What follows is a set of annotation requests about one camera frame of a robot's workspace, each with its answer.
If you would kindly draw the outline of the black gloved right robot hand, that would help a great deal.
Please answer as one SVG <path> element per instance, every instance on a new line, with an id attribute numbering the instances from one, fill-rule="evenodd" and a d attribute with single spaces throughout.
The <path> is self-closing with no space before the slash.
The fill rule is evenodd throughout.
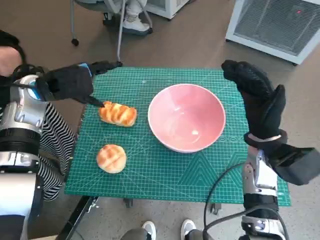
<path id="1" fill-rule="evenodd" d="M 224 78 L 236 84 L 243 98 L 249 133 L 261 140 L 279 136 L 285 86 L 273 88 L 267 75 L 246 61 L 225 60 L 221 68 Z"/>

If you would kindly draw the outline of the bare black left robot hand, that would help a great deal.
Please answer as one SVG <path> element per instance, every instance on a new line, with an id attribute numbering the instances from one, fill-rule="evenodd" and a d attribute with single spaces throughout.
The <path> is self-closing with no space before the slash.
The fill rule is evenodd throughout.
<path id="1" fill-rule="evenodd" d="M 78 66 L 86 67 L 89 70 L 91 76 L 93 77 L 96 75 L 107 73 L 108 71 L 113 70 L 115 68 L 122 67 L 123 63 L 120 61 L 108 62 L 107 60 L 103 60 L 103 61 L 97 61 L 91 64 L 83 62 L 78 64 Z M 90 95 L 74 98 L 74 100 L 84 105 L 89 104 L 99 108 L 104 107 L 104 103 L 102 101 Z"/>

